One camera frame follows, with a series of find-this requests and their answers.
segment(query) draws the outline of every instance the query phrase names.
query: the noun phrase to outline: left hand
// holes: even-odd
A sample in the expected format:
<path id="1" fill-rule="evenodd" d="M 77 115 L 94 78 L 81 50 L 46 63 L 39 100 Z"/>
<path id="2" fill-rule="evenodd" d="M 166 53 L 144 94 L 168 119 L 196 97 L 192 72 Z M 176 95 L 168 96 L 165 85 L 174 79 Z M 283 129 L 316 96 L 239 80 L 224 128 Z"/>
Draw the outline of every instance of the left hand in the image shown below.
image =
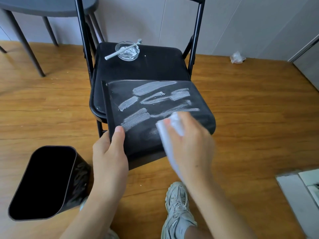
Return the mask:
<path id="1" fill-rule="evenodd" d="M 123 148 L 124 138 L 124 129 L 117 126 L 112 143 L 107 131 L 93 145 L 94 184 L 91 194 L 113 202 L 119 202 L 122 198 L 129 172 Z"/>

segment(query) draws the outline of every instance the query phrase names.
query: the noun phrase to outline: gray table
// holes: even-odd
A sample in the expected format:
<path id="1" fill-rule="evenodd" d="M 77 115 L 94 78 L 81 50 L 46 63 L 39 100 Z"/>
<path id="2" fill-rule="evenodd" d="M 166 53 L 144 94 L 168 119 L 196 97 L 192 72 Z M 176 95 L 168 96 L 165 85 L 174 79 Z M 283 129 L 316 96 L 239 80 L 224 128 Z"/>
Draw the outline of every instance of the gray table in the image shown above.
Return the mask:
<path id="1" fill-rule="evenodd" d="M 94 27 L 100 37 L 100 40 L 104 42 L 104 38 L 94 12 L 97 10 L 99 5 L 99 0 L 82 0 L 83 1 L 83 8 L 84 13 L 86 16 L 86 22 L 90 27 L 92 37 L 94 40 L 95 46 L 98 45 L 99 41 L 96 36 Z M 42 16 L 44 24 L 47 28 L 47 31 L 50 34 L 52 42 L 55 46 L 58 46 L 58 43 L 55 39 L 54 33 L 50 26 L 48 17 L 76 17 L 77 12 L 75 8 L 75 1 L 74 0 L 0 0 L 0 8 L 3 9 L 8 21 L 12 25 L 15 34 L 17 35 L 18 39 L 22 43 L 23 47 L 25 48 L 26 52 L 30 56 L 34 66 L 37 68 L 39 74 L 44 77 L 45 74 L 43 73 L 34 53 L 32 52 L 30 45 L 28 44 L 25 36 L 22 33 L 17 20 L 14 18 L 12 12 L 19 12 L 24 14 Z"/>

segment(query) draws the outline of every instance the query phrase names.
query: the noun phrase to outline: white wall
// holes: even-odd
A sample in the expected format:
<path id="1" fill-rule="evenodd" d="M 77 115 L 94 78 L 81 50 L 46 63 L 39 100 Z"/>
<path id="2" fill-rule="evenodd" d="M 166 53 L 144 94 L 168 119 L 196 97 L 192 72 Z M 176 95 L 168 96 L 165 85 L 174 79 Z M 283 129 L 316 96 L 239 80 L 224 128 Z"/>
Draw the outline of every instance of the white wall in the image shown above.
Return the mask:
<path id="1" fill-rule="evenodd" d="M 319 34 L 319 0 L 206 0 L 197 53 L 288 60 Z M 184 51 L 197 4 L 189 0 L 100 0 L 96 16 L 110 42 L 137 40 Z M 26 39 L 51 43 L 41 17 L 14 13 Z M 82 44 L 76 17 L 49 18 L 59 43 Z M 0 12 L 0 40 L 18 40 Z"/>

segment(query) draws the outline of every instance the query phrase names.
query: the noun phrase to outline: glass ashtray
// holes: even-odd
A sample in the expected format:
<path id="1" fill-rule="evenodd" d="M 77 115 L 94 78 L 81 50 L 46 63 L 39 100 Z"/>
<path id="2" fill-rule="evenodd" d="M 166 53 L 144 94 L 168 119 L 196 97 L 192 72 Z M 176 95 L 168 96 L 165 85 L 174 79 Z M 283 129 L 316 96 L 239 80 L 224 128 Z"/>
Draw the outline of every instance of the glass ashtray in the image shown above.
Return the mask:
<path id="1" fill-rule="evenodd" d="M 123 41 L 121 43 L 118 43 L 115 46 L 115 51 L 124 49 L 124 48 L 131 46 L 133 44 L 135 44 L 135 43 L 133 43 L 131 41 Z M 125 60 L 125 61 L 133 61 L 133 60 L 137 59 L 138 54 L 139 54 L 139 47 L 136 45 L 136 46 L 124 51 L 123 53 L 118 54 L 118 57 L 122 60 Z"/>

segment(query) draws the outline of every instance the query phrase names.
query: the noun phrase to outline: black trash bin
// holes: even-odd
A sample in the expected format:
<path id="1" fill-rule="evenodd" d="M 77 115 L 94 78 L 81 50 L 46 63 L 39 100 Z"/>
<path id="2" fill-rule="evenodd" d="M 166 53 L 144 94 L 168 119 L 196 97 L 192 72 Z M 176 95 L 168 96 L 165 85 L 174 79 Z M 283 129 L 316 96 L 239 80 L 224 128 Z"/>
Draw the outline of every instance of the black trash bin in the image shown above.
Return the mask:
<path id="1" fill-rule="evenodd" d="M 43 146 L 32 155 L 8 214 L 15 221 L 48 219 L 88 196 L 91 167 L 70 146 Z"/>

